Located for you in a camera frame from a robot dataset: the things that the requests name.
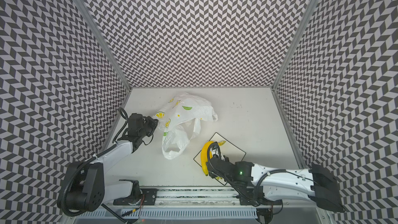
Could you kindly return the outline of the yellow fake banana bunch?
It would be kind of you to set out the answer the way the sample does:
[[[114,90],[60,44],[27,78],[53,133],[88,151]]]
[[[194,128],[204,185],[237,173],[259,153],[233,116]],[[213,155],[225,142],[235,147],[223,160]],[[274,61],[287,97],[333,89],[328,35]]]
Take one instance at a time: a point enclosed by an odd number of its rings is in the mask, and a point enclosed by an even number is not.
[[[209,147],[213,144],[216,143],[215,141],[208,141],[207,143],[205,143],[205,145],[203,146],[202,150],[201,150],[201,167],[202,167],[202,171],[204,172],[204,174],[206,176],[209,176],[209,171],[208,171],[208,167],[207,167],[207,162],[209,161],[209,158],[212,158],[213,156],[217,155],[221,160],[225,160],[225,156],[221,154],[221,151],[217,150],[216,148],[211,148],[209,149]]]

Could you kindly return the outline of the white printed plastic bag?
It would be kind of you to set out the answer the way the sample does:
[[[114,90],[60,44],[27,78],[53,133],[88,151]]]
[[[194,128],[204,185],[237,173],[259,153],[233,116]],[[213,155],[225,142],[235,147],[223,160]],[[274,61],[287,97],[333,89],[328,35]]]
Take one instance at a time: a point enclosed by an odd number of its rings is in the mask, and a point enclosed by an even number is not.
[[[168,160],[180,156],[190,141],[200,134],[202,121],[218,121],[210,101],[188,93],[173,97],[153,118],[158,120],[162,152]]]

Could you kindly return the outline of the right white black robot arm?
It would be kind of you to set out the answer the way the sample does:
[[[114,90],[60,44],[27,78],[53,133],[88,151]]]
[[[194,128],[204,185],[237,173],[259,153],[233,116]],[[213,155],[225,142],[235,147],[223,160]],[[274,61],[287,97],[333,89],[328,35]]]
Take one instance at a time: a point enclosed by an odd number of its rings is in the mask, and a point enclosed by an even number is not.
[[[277,169],[252,162],[231,163],[217,156],[206,162],[208,174],[224,179],[250,205],[282,200],[315,202],[318,208],[343,213],[337,177],[323,166],[310,169]]]

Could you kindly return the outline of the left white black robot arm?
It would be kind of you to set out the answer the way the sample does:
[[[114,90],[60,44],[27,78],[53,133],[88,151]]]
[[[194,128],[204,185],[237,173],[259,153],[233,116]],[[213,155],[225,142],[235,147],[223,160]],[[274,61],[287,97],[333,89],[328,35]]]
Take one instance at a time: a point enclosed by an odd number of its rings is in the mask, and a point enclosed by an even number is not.
[[[152,138],[159,121],[150,116],[119,110],[125,120],[114,136],[112,146],[85,161],[72,162],[67,166],[61,182],[57,207],[69,217],[93,212],[108,202],[141,204],[143,193],[136,180],[120,179],[107,184],[105,174],[123,158],[136,152],[144,144],[144,138]]]

